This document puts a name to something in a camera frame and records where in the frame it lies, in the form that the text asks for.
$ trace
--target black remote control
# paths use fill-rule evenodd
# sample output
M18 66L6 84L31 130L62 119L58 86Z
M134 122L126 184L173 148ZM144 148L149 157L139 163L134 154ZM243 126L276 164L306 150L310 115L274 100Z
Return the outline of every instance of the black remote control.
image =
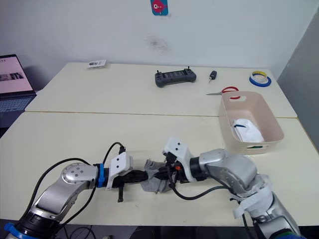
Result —
M155 83L158 87L165 85L177 84L182 82L194 82L196 74L188 67L182 71L157 72L155 73Z

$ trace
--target roll of tape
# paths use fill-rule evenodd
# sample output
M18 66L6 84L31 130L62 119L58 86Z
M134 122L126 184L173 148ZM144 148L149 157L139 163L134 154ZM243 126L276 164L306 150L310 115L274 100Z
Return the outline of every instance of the roll of tape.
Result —
M267 87L271 84L271 79L267 74L263 71L254 71L251 73L249 77L249 81L259 87Z

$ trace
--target red scissor handle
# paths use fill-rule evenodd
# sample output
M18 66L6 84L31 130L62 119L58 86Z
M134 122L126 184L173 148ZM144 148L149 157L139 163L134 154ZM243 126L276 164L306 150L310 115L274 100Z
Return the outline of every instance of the red scissor handle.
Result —
M233 92L233 91L239 91L239 89L237 87L234 87L234 86L229 86L229 87L224 88L221 91L221 93ZM236 100L236 99L239 99L239 98L240 98L240 96L231 97L231 99L233 99L233 100Z

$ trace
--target sticker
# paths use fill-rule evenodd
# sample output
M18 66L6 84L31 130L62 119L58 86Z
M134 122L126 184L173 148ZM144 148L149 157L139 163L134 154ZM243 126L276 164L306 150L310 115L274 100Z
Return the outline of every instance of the sticker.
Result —
M167 0L151 0L152 12L155 16L168 15Z

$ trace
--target laptop keyboard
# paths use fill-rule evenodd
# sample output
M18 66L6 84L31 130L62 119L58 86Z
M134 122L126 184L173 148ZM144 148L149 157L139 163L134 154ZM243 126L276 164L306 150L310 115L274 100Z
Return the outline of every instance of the laptop keyboard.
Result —
M0 112L24 111L33 97L0 101Z

